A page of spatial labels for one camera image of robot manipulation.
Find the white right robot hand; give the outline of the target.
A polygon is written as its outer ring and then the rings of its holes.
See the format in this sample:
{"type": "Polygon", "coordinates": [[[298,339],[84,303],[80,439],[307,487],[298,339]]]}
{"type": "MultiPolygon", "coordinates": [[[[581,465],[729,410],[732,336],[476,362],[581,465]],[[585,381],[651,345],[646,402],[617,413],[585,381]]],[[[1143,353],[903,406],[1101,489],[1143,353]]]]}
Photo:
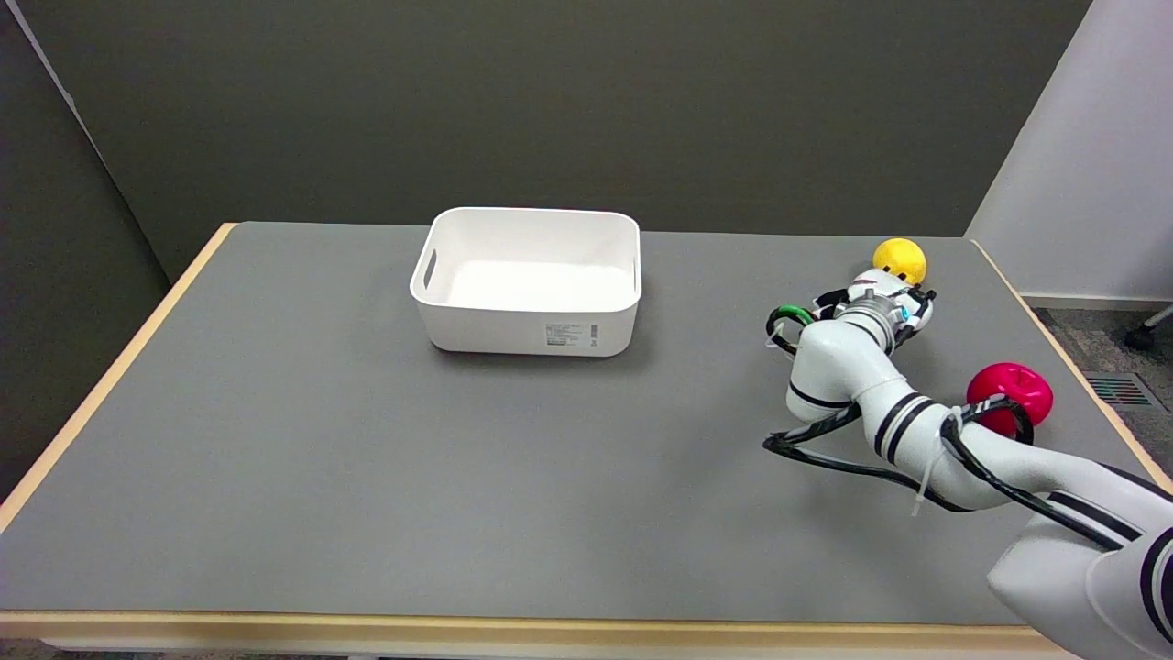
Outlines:
{"type": "Polygon", "coordinates": [[[925,329],[934,312],[934,290],[922,288],[904,274],[888,268],[868,268],[843,290],[818,295],[818,321],[841,319],[866,329],[875,342],[891,353],[925,329]]]}

